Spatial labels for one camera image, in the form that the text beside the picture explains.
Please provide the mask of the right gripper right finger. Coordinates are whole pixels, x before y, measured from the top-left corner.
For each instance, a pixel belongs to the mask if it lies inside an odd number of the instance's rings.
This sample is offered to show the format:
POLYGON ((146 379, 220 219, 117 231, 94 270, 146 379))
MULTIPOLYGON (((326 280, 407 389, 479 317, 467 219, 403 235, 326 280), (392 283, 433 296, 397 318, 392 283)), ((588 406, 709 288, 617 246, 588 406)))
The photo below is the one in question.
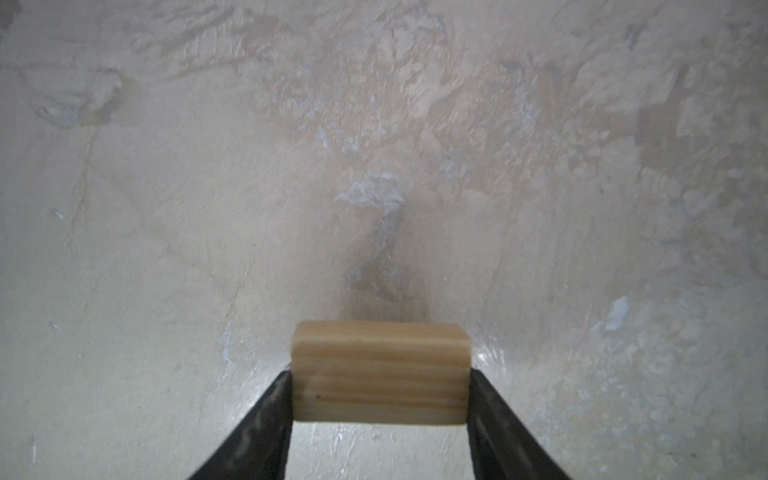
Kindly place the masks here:
POLYGON ((477 479, 570 479, 478 369, 470 371, 467 432, 477 479))

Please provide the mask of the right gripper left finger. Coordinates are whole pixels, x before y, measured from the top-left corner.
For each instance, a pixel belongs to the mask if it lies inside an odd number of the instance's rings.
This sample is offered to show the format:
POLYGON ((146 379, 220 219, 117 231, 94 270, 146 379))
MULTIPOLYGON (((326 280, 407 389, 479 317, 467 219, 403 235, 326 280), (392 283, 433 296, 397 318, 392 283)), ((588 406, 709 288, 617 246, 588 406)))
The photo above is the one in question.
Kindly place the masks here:
POLYGON ((292 427, 292 374, 286 369, 190 479, 283 480, 292 427))

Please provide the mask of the wood block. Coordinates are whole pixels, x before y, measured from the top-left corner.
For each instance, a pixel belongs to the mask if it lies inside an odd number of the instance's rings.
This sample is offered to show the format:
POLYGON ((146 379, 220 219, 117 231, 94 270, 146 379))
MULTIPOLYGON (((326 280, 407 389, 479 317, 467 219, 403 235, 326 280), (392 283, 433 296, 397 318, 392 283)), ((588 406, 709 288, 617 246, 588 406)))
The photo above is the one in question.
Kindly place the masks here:
POLYGON ((311 320, 292 337, 299 422, 461 425, 471 340, 458 325, 311 320))

